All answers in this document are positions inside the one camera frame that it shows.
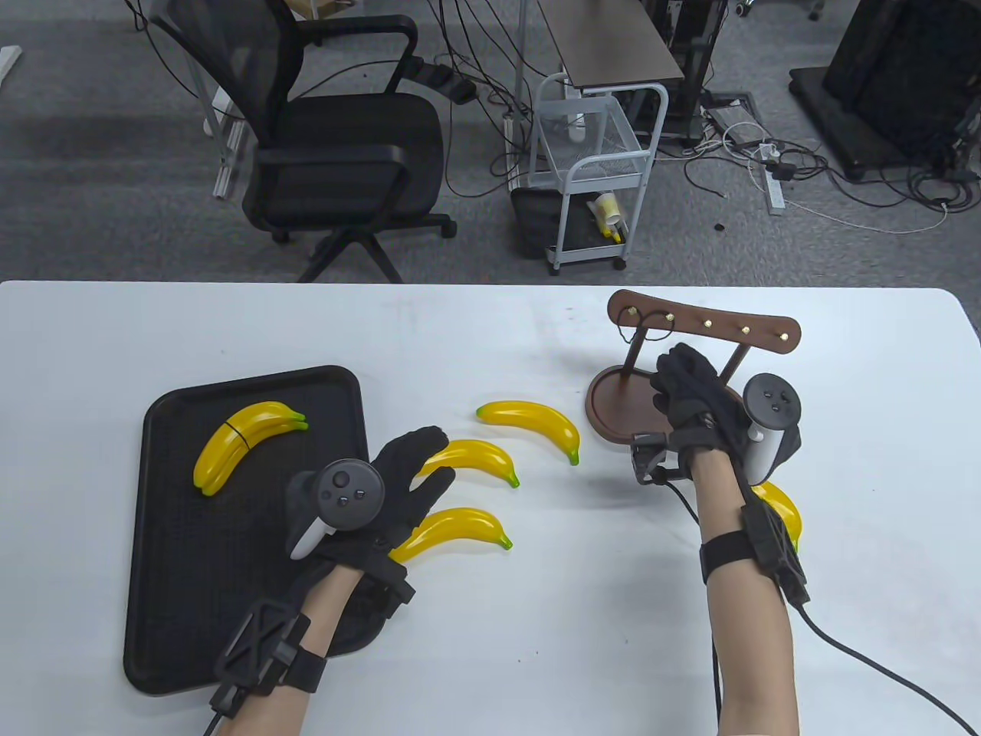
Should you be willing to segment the person's left hand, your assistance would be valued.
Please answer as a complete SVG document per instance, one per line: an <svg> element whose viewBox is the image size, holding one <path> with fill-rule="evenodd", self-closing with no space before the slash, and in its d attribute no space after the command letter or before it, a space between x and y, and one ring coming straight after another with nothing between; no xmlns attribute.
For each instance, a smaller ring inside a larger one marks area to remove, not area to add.
<svg viewBox="0 0 981 736"><path fill-rule="evenodd" d="M372 462L344 458L297 474L285 491L288 556L315 555L383 579L403 576L390 553L422 524L455 472L439 467L412 483L447 447L441 428L424 427L390 441Z"/></svg>

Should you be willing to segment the person's right hand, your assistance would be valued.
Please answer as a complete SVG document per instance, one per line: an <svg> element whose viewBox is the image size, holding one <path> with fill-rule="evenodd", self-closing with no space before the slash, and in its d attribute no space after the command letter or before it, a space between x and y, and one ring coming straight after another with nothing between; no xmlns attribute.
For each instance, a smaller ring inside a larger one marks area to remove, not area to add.
<svg viewBox="0 0 981 736"><path fill-rule="evenodd" d="M699 451L722 451L739 466L749 448L749 415L708 358L686 343L659 355L649 380L653 404L669 421L668 446L691 477Z"/></svg>

